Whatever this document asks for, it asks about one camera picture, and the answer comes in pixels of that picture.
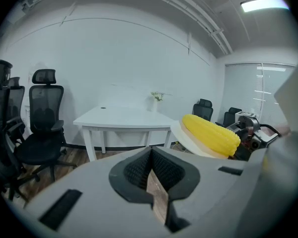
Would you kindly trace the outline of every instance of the window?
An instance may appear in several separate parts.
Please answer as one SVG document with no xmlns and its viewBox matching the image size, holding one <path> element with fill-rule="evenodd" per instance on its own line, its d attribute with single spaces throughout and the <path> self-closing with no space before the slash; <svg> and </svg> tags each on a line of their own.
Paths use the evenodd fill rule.
<svg viewBox="0 0 298 238">
<path fill-rule="evenodd" d="M 286 125 L 287 120 L 274 94 L 294 67 L 274 64 L 244 63 L 227 65 L 220 117 L 230 107 L 256 114 L 260 123 Z"/>
</svg>

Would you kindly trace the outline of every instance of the small plant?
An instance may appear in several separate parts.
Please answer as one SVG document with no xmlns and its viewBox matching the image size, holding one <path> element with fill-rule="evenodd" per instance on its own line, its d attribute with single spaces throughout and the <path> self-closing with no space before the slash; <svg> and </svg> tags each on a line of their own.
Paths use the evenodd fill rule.
<svg viewBox="0 0 298 238">
<path fill-rule="evenodd" d="M 154 98 L 157 100 L 157 101 L 162 101 L 162 98 L 164 96 L 163 93 L 159 93 L 159 92 L 151 92 L 151 95 L 154 96 Z"/>
</svg>

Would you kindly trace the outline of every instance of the table leg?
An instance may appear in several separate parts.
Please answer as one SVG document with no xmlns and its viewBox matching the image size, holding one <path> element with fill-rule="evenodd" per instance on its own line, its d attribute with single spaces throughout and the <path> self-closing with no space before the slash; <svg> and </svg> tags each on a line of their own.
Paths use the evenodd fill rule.
<svg viewBox="0 0 298 238">
<path fill-rule="evenodd" d="M 146 139 L 145 139 L 145 146 L 148 147 L 150 144 L 150 139 L 151 139 L 151 131 L 148 131 L 146 134 Z"/>
<path fill-rule="evenodd" d="M 171 146 L 170 135 L 171 135 L 171 130 L 168 130 L 167 137 L 166 137 L 165 143 L 164 143 L 164 147 L 166 147 L 166 148 L 170 148 L 170 146 Z"/>
<path fill-rule="evenodd" d="M 101 152 L 104 154 L 106 153 L 106 148 L 105 148 L 105 137 L 104 137 L 104 131 L 100 130 L 100 143 L 101 143 Z"/>
<path fill-rule="evenodd" d="M 95 155 L 94 147 L 91 144 L 91 131 L 89 130 L 89 128 L 83 127 L 82 129 L 83 129 L 83 136 L 84 136 L 84 141 L 85 141 L 85 146 L 89 157 L 89 161 L 95 161 L 96 155 Z"/>
</svg>

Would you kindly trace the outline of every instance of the chair armrest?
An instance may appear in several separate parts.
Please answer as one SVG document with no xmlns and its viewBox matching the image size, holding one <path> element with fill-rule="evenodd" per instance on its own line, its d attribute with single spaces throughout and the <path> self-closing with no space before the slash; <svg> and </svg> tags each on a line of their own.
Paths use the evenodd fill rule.
<svg viewBox="0 0 298 238">
<path fill-rule="evenodd" d="M 221 123 L 219 123 L 217 121 L 215 122 L 215 124 L 218 125 L 218 126 L 224 127 L 224 124 L 221 124 Z"/>
<path fill-rule="evenodd" d="M 16 125 L 12 126 L 10 129 L 8 129 L 7 130 L 8 135 L 11 135 L 11 133 L 14 132 L 17 128 L 19 128 L 21 125 L 23 125 L 23 123 L 19 122 Z"/>
<path fill-rule="evenodd" d="M 21 117 L 14 117 L 14 118 L 11 118 L 10 120 L 6 121 L 6 124 L 10 124 L 14 121 L 18 121 L 18 120 L 21 120 Z"/>
<path fill-rule="evenodd" d="M 64 125 L 64 121 L 63 120 L 56 121 L 56 123 L 51 128 L 51 132 L 55 132 L 55 131 L 61 130 L 62 127 L 63 127 L 63 125 Z"/>
</svg>

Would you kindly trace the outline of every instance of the baseboard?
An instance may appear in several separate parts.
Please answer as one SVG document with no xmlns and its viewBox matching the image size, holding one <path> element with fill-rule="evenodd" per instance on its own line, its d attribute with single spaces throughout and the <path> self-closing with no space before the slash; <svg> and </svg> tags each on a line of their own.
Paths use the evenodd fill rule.
<svg viewBox="0 0 298 238">
<path fill-rule="evenodd" d="M 158 145 L 151 145 L 151 146 L 163 146 L 164 144 L 158 144 Z M 84 145 L 73 145 L 73 144 L 66 144 L 66 147 L 70 148 L 76 148 L 76 149 L 83 149 L 86 150 L 86 146 Z M 125 146 L 125 147 L 106 147 L 106 151 L 130 151 L 138 148 L 143 148 L 143 146 Z M 94 146 L 95 151 L 101 151 L 100 146 Z"/>
</svg>

